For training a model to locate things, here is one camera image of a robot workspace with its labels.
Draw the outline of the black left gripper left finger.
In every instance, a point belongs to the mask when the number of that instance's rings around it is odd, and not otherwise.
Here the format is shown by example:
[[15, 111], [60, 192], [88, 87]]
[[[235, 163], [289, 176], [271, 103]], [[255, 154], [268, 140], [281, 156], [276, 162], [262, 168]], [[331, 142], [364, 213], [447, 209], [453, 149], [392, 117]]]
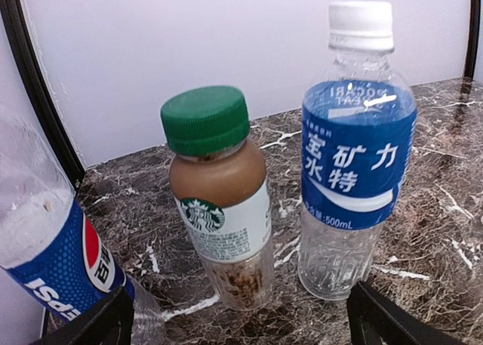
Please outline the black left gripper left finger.
[[68, 325], [32, 342], [32, 344], [129, 345], [133, 321], [133, 300], [125, 287], [121, 286]]

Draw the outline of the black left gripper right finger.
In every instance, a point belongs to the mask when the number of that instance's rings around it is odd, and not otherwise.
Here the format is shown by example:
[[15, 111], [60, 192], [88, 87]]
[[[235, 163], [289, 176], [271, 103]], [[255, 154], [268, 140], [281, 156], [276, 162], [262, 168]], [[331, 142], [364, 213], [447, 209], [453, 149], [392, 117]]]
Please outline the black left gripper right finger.
[[352, 288], [346, 308], [355, 345], [463, 345], [461, 340], [417, 320], [367, 282]]

